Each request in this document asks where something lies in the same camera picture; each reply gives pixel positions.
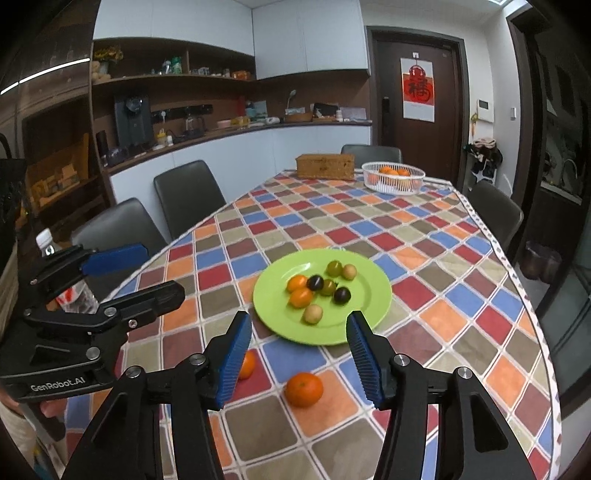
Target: ceiling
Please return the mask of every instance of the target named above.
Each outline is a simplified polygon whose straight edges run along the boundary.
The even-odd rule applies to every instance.
[[[250,8],[273,4],[280,0],[238,0]],[[361,0],[371,8],[403,9],[406,13],[416,12],[418,15],[431,12],[431,15],[445,17],[446,20],[457,22],[483,23],[492,14],[499,11],[500,5],[494,2],[503,0]]]

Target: wicker box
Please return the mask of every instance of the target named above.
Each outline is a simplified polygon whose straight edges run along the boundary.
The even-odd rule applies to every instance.
[[[355,156],[349,154],[304,154],[296,158],[300,179],[354,180]]]

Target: fruit basket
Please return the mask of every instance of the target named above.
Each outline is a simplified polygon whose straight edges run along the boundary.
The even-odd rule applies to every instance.
[[[423,186],[425,172],[403,163],[370,162],[361,165],[363,182],[371,190],[388,195],[413,195]]]

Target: green plate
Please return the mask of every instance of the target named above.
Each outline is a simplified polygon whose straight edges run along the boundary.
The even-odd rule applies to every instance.
[[[339,287],[351,291],[351,300],[336,305],[332,297],[317,293],[312,303],[322,307],[322,320],[310,325],[301,319],[304,309],[289,305],[290,294],[285,287],[297,274],[329,278],[326,265],[333,260],[357,268],[357,276],[351,281],[334,278]],[[307,345],[338,345],[347,341],[345,323],[353,310],[361,310],[372,329],[380,323],[390,308],[392,288],[382,269],[361,255],[347,250],[312,249],[292,253],[269,265],[257,280],[252,298],[258,316],[277,335]]]

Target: brown wooden door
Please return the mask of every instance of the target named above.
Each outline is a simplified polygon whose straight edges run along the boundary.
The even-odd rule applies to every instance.
[[[380,143],[398,147],[405,163],[428,176],[456,184],[462,147],[457,55],[451,49],[411,43],[380,40],[376,46]],[[400,59],[412,59],[413,53],[433,65],[434,122],[403,118]]]

